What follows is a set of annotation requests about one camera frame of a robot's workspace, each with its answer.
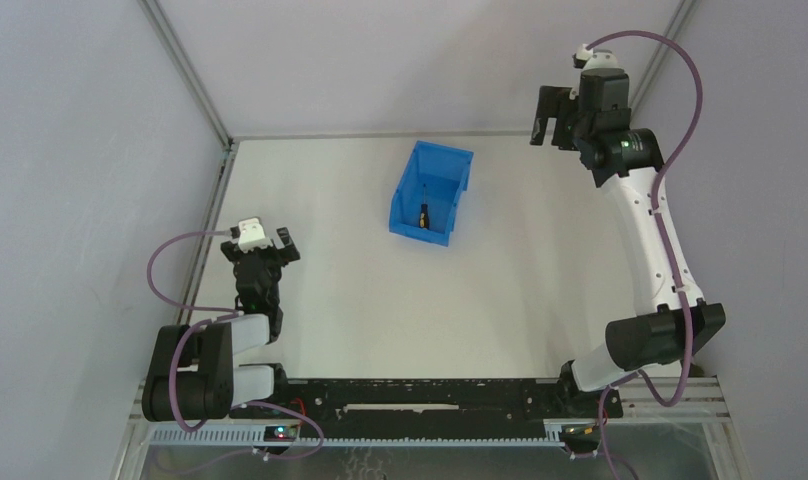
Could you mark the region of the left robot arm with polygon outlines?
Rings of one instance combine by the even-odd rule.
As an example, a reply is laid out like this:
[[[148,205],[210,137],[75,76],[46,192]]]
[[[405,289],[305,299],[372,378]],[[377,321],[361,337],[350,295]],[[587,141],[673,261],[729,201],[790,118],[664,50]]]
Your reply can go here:
[[[178,423],[193,431],[222,419],[232,407],[270,398],[284,381],[279,364],[243,364],[239,354],[276,342],[282,331],[279,283],[300,253],[287,228],[274,244],[255,220],[223,232],[222,254],[232,265],[236,297],[218,318],[161,328],[141,397],[150,422]]]

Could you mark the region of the black yellow screwdriver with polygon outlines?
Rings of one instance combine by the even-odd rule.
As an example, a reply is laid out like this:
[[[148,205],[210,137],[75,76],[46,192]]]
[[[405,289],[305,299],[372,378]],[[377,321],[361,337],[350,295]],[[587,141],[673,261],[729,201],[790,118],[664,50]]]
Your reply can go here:
[[[422,200],[420,203],[418,226],[420,229],[428,230],[430,228],[429,205],[427,201],[427,185],[422,186]]]

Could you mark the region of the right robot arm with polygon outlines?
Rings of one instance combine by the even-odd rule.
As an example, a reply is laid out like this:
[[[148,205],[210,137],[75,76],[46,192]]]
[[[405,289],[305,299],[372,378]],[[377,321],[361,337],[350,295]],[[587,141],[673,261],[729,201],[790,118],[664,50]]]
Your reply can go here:
[[[531,144],[579,153],[595,187],[611,206],[633,280],[631,318],[609,322],[602,345],[567,362],[569,394],[598,393],[648,367],[688,363],[725,324],[693,279],[667,207],[663,156],[655,134],[631,127],[629,77],[617,67],[580,74],[576,88],[542,86]]]

